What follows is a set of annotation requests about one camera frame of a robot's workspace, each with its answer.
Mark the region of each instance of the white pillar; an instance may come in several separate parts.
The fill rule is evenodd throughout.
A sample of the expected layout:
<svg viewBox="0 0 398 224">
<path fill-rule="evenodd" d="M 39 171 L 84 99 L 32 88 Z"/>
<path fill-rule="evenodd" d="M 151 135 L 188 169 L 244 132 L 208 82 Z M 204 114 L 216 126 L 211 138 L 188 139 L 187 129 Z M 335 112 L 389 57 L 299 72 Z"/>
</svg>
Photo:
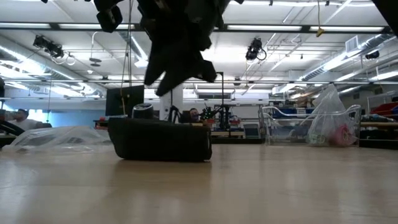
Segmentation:
<svg viewBox="0 0 398 224">
<path fill-rule="evenodd" d="M 169 109 L 172 105 L 176 106 L 180 112 L 183 111 L 183 85 L 175 87 L 171 92 L 160 97 L 159 119 L 164 120 L 169 115 Z"/>
</svg>

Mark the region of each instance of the cable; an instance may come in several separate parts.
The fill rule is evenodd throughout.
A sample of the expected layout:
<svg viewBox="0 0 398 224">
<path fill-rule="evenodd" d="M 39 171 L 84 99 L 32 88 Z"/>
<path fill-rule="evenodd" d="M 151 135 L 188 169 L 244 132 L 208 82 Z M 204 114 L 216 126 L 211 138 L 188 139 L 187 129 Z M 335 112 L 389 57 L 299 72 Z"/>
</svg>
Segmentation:
<svg viewBox="0 0 398 224">
<path fill-rule="evenodd" d="M 51 87 L 52 87 L 52 75 L 50 76 L 49 105 L 47 107 L 47 120 L 46 120 L 46 122 L 50 121 L 49 118 L 50 118 Z"/>
<path fill-rule="evenodd" d="M 318 28 L 321 29 L 321 5 L 320 5 L 320 0 L 318 0 Z"/>
<path fill-rule="evenodd" d="M 132 11 L 132 5 L 133 5 L 133 1 L 129 0 L 129 24 L 131 23 L 131 11 Z M 122 72 L 122 82 L 120 83 L 120 96 L 122 99 L 122 106 L 123 106 L 123 115 L 126 115 L 126 105 L 124 103 L 124 98 L 123 98 L 123 82 L 124 82 L 124 71 L 126 68 L 126 59 L 129 59 L 129 61 L 127 62 L 127 68 L 128 68 L 128 72 L 129 72 L 129 78 L 131 77 L 131 73 L 130 73 L 130 65 L 131 65 L 131 36 L 130 36 L 130 32 L 131 32 L 131 27 L 129 26 L 128 30 L 127 30 L 127 36 L 129 36 L 129 41 L 126 43 L 126 48 L 124 50 L 124 62 L 123 62 L 123 72 Z"/>
</svg>

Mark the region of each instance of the plastic bag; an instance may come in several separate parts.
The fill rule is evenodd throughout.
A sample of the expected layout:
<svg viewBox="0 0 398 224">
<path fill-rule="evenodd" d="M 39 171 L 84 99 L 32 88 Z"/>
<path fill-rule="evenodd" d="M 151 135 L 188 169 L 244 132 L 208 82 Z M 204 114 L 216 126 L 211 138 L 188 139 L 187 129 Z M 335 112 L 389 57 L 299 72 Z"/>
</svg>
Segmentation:
<svg viewBox="0 0 398 224">
<path fill-rule="evenodd" d="M 307 142 L 315 146 L 349 146 L 355 141 L 355 121 L 346 112 L 334 85 L 313 101 L 316 106 Z"/>
<path fill-rule="evenodd" d="M 42 128 L 28 130 L 18 136 L 3 151 L 65 151 L 87 152 L 111 144 L 109 134 L 88 126 Z"/>
</svg>

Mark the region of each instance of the blue wall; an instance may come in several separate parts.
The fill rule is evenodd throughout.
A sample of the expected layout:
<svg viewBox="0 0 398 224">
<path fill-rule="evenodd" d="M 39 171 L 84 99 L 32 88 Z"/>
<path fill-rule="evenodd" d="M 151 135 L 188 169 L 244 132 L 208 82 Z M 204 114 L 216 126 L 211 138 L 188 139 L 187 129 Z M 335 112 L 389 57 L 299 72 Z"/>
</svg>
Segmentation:
<svg viewBox="0 0 398 224">
<path fill-rule="evenodd" d="M 94 121 L 105 116 L 105 110 L 63 110 L 50 112 L 49 122 L 53 127 L 90 126 Z"/>
</svg>

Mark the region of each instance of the ventilation duct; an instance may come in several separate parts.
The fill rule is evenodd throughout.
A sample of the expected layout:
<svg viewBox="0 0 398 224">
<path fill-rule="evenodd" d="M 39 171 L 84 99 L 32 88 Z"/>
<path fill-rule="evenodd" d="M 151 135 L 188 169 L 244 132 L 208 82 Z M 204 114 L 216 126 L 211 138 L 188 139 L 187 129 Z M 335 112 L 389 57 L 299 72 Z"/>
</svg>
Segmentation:
<svg viewBox="0 0 398 224">
<path fill-rule="evenodd" d="M 12 55 L 17 60 L 23 60 L 23 63 L 26 63 L 29 67 L 24 68 L 24 70 L 32 73 L 44 73 L 46 69 L 51 69 L 54 74 L 57 74 L 57 77 L 66 80 L 82 80 L 84 77 L 72 72 L 71 70 L 57 65 L 49 59 L 46 59 L 39 54 L 35 54 L 34 52 L 27 50 L 24 47 L 10 41 L 7 38 L 0 36 L 0 54 L 2 55 Z M 95 84 L 95 83 L 84 83 L 84 85 L 89 86 L 93 90 L 99 90 L 103 95 L 106 94 L 106 88 Z"/>
<path fill-rule="evenodd" d="M 358 44 L 355 44 L 356 47 L 351 47 L 349 49 L 343 49 L 340 50 L 339 52 L 333 54 L 332 56 L 324 59 L 321 63 L 318 65 L 304 71 L 303 75 L 298 79 L 298 81 L 309 81 L 312 78 L 315 78 L 321 74 L 324 74 L 336 67 L 339 67 L 340 65 L 343 65 L 344 63 L 348 62 L 352 58 L 361 56 L 361 55 L 366 55 L 371 53 L 372 51 L 378 50 L 382 48 L 382 44 L 396 38 L 394 34 L 379 34 L 374 37 L 371 37 L 370 39 L 363 39 L 359 40 Z M 283 91 L 287 91 L 291 88 L 293 88 L 295 85 L 294 84 L 286 84 L 282 86 L 277 86 L 272 89 L 272 92 L 275 93 L 281 93 Z"/>
</svg>

